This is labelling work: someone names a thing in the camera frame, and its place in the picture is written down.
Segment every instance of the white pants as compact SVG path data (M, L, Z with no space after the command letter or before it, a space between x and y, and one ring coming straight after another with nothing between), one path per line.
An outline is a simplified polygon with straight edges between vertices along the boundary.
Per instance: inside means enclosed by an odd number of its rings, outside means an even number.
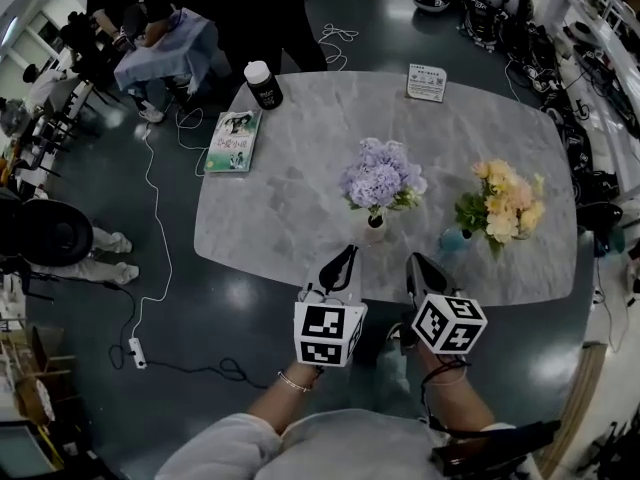
M131 250L131 242L122 233L109 234L100 228L93 228L93 249L123 253ZM66 267L44 267L31 264L31 269L39 274L52 274L59 277L73 277L87 281L111 281L122 284L129 266L126 263L111 265L91 258L85 258Z

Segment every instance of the blue vase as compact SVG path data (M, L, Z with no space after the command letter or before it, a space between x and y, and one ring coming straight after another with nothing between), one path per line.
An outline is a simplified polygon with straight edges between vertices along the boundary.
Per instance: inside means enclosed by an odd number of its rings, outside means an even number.
M457 227L451 227L440 235L438 244L443 253L465 251L471 245L472 236L469 231L461 231Z

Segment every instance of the artificial flower bouquet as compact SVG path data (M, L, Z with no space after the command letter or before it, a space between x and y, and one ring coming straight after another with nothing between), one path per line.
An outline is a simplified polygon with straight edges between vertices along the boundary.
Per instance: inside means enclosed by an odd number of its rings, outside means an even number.
M360 141L358 158L340 178L342 195L351 209L366 208L369 223L382 222L384 209L403 210L417 206L427 181L419 165L409 163L402 143L378 139Z
M503 160L480 162L473 166L482 187L464 193L455 204L456 222L462 231L482 231L494 257L511 240L525 240L536 229L544 214L539 199L544 179L535 175L535 188Z

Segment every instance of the purple hydrangea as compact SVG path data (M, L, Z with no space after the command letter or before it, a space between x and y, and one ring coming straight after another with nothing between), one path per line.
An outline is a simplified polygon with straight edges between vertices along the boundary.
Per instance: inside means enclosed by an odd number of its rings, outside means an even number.
M421 171L409 163L402 143L381 144L369 138L360 142L358 159L342 173L339 186L345 197L362 208L384 208L409 189L422 194L427 182L420 177Z

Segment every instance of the table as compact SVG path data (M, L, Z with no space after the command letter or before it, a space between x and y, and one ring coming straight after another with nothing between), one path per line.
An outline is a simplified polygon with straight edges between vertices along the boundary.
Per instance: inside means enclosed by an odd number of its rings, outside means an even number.
M190 94L198 90L211 67L217 32L211 21L192 11L176 11L172 18L178 16L178 26L155 46L138 47L123 57L114 71L120 90L126 92L136 82L178 75L191 75Z
M573 189L560 138L538 110L449 83L442 104L405 98L406 76L327 72L278 78L285 95L265 112L251 172L203 179L194 246L209 260L302 285L321 254L338 251L362 229L366 211L341 198L339 175L365 137L406 144L429 188L423 204L392 214L385 240L362 249L366 299L407 302L405 261L413 251L438 254L439 235L454 223L454 201L474 190L471 166L502 158L531 179L546 179L547 212L534 236L496 261L484 240L445 267L482 305L527 304L567 296L576 260ZM257 108L248 88L231 110Z

